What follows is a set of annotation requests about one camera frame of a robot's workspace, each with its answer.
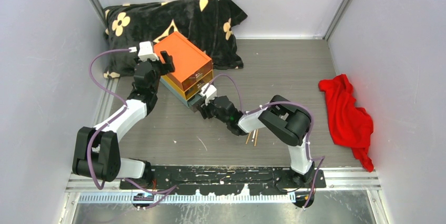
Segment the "orange drawer organizer box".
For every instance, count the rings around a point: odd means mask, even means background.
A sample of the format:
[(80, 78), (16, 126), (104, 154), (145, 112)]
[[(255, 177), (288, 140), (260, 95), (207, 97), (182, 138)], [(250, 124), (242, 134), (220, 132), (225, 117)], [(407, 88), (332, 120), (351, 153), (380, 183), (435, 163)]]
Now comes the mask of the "orange drawer organizer box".
[(214, 77), (212, 59), (179, 32), (155, 44), (154, 51), (158, 56), (166, 51), (175, 67), (175, 71), (162, 76), (160, 82), (187, 108), (196, 110), (201, 88)]

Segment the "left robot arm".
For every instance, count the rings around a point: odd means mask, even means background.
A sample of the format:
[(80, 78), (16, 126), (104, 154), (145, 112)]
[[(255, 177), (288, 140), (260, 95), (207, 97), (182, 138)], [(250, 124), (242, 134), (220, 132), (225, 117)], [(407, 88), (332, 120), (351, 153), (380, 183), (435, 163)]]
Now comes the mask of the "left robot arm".
[(154, 178), (148, 161), (120, 156), (119, 141), (154, 109), (163, 75), (174, 72), (173, 57), (162, 50), (157, 56), (138, 53), (132, 91), (122, 107), (94, 127), (82, 127), (76, 137), (72, 172), (89, 177), (95, 183), (116, 178), (133, 179), (141, 189)]

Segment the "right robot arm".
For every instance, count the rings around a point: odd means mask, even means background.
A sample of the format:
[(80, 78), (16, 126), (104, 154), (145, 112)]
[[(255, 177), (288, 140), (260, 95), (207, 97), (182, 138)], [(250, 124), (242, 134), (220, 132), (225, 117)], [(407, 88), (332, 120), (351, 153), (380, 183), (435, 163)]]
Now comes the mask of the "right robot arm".
[(315, 164), (310, 157), (312, 116), (303, 107), (280, 95), (251, 111), (237, 109), (227, 96), (202, 101), (197, 107), (204, 119), (215, 118), (236, 136), (267, 128), (288, 146), (293, 183), (300, 188), (311, 183)]

